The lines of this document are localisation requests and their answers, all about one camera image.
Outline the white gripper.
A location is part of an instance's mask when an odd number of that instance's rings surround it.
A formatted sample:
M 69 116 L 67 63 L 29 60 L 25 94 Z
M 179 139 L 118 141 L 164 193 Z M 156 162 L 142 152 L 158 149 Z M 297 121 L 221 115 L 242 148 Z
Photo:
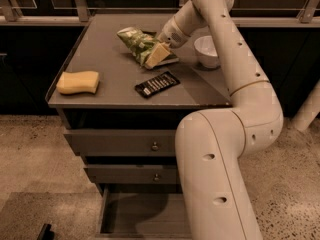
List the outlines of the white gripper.
M 153 47 L 145 62 L 145 67 L 147 69 L 154 68 L 170 55 L 171 51 L 169 45 L 171 48 L 180 48 L 188 41 L 189 36 L 179 28 L 175 18 L 172 17 L 164 25 L 157 39 L 165 43 L 157 43 Z

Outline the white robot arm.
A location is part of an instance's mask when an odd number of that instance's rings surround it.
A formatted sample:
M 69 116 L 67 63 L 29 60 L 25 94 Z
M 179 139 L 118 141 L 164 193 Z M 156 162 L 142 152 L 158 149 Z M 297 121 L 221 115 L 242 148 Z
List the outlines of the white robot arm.
M 281 133 L 277 95 L 231 19 L 232 0 L 189 0 L 160 38 L 172 47 L 208 27 L 231 105 L 193 112 L 179 123 L 175 152 L 193 240 L 263 240 L 238 159 L 264 150 Z

